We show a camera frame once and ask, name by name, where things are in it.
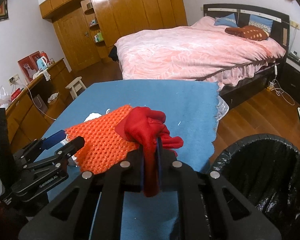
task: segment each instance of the headboard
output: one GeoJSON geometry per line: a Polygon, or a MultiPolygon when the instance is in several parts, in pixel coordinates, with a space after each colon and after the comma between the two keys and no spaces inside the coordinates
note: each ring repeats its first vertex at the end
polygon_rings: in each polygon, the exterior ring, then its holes
{"type": "Polygon", "coordinates": [[[290,42],[290,16],[278,11],[262,8],[253,5],[216,3],[203,5],[204,16],[225,17],[234,13],[238,27],[242,28],[249,24],[250,15],[257,15],[263,18],[273,20],[270,37],[278,42],[285,50],[288,56],[290,42]]]}

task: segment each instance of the power outlet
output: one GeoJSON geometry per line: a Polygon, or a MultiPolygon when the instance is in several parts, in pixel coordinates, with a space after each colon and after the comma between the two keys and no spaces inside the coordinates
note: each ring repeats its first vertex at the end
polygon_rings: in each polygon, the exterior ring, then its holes
{"type": "Polygon", "coordinates": [[[300,24],[294,21],[290,21],[290,25],[298,30],[300,30],[300,24]]]}
{"type": "Polygon", "coordinates": [[[15,74],[11,78],[9,78],[9,84],[12,86],[17,80],[19,80],[19,74],[15,74]]]}

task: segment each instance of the silver screw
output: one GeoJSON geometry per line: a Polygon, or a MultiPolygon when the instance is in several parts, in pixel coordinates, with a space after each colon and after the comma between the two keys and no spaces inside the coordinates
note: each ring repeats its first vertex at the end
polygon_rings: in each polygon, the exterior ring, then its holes
{"type": "Polygon", "coordinates": [[[120,163],[120,166],[123,168],[128,168],[130,166],[130,162],[128,161],[123,161],[120,163]]]}
{"type": "Polygon", "coordinates": [[[180,162],[180,161],[174,161],[172,163],[172,166],[175,167],[175,168],[180,168],[182,166],[182,162],[180,162]]]}
{"type": "Polygon", "coordinates": [[[90,179],[90,178],[92,177],[92,172],[91,172],[91,171],[84,171],[84,172],[82,173],[82,177],[83,177],[84,179],[90,179]]]}
{"type": "Polygon", "coordinates": [[[210,172],[210,176],[211,176],[211,178],[213,178],[213,179],[217,179],[217,178],[220,177],[220,173],[217,172],[217,171],[212,171],[212,172],[210,172]]]}

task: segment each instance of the nightstand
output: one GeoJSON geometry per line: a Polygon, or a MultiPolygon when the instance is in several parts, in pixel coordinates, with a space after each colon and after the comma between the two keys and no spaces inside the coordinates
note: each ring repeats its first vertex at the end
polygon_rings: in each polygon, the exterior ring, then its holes
{"type": "Polygon", "coordinates": [[[300,104],[300,65],[298,63],[287,58],[279,83],[282,89],[300,104]]]}

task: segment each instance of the red cloth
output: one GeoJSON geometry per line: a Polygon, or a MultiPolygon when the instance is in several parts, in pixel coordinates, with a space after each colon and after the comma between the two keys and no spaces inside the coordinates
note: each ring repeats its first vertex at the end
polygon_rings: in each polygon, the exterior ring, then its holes
{"type": "Polygon", "coordinates": [[[171,137],[165,126],[166,115],[149,107],[135,107],[116,126],[115,131],[125,140],[138,142],[143,146],[145,158],[144,194],[152,197],[159,192],[158,174],[155,168],[155,151],[157,138],[161,137],[163,148],[178,149],[183,146],[183,140],[171,137]]]}

